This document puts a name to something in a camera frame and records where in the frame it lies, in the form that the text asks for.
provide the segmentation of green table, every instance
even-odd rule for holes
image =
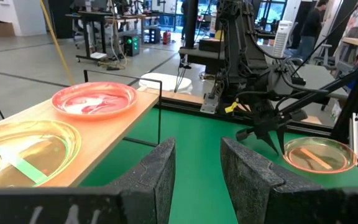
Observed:
[[[157,112],[152,109],[139,122],[129,137],[156,141]],[[234,138],[239,124],[208,118],[162,112],[162,139],[174,137],[177,141],[177,170],[170,214],[170,223],[237,223],[230,197],[224,183],[219,157],[222,136]],[[285,140],[304,137],[286,134]],[[278,145],[276,136],[272,138]],[[358,187],[358,168],[335,175],[313,175],[293,169],[273,149],[255,136],[244,145],[287,169],[301,174],[327,188]],[[137,164],[153,148],[121,141],[116,148],[81,183],[81,186],[106,185]]]

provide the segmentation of white stool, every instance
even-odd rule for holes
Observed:
[[[162,90],[165,91],[174,91],[177,85],[177,77],[174,75],[167,75],[161,73],[146,73],[142,75],[141,78],[160,80],[162,82]],[[139,82],[139,85],[142,87],[153,88],[156,90],[160,89],[160,84],[152,81],[141,80]],[[191,84],[191,80],[189,78],[183,77],[177,92],[191,94],[192,89],[193,89],[193,85]]]

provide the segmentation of red plate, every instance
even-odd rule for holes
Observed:
[[[120,83],[94,82],[60,90],[53,107],[74,118],[108,118],[128,110],[136,102],[136,90]]]

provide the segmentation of black foam pad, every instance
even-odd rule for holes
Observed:
[[[221,163],[239,223],[358,223],[358,189],[324,189],[229,138]]]
[[[175,140],[105,187],[0,189],[0,223],[168,223]]]

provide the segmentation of green tape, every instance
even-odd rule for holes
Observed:
[[[18,154],[12,153],[8,149],[0,147],[0,156],[4,161],[12,164],[12,166],[22,172],[26,177],[34,181],[35,184],[42,183],[48,179],[48,177],[43,172],[25,161]]]

